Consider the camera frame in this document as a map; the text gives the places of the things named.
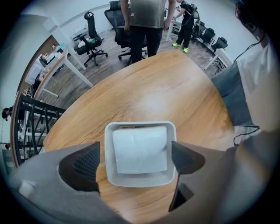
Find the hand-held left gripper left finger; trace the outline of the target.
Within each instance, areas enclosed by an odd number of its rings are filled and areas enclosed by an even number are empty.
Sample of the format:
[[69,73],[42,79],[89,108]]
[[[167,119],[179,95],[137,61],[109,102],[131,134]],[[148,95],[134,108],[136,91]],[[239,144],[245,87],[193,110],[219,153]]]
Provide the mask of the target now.
[[100,164],[100,143],[94,142],[63,158],[58,167],[61,179],[76,191],[99,192],[96,172]]

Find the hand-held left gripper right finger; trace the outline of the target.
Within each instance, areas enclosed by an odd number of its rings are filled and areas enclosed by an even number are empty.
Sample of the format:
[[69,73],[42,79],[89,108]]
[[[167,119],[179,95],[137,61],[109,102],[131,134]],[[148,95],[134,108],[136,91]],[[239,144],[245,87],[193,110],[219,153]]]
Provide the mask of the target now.
[[202,154],[175,141],[171,143],[171,159],[178,175],[192,174],[201,169],[206,162]]

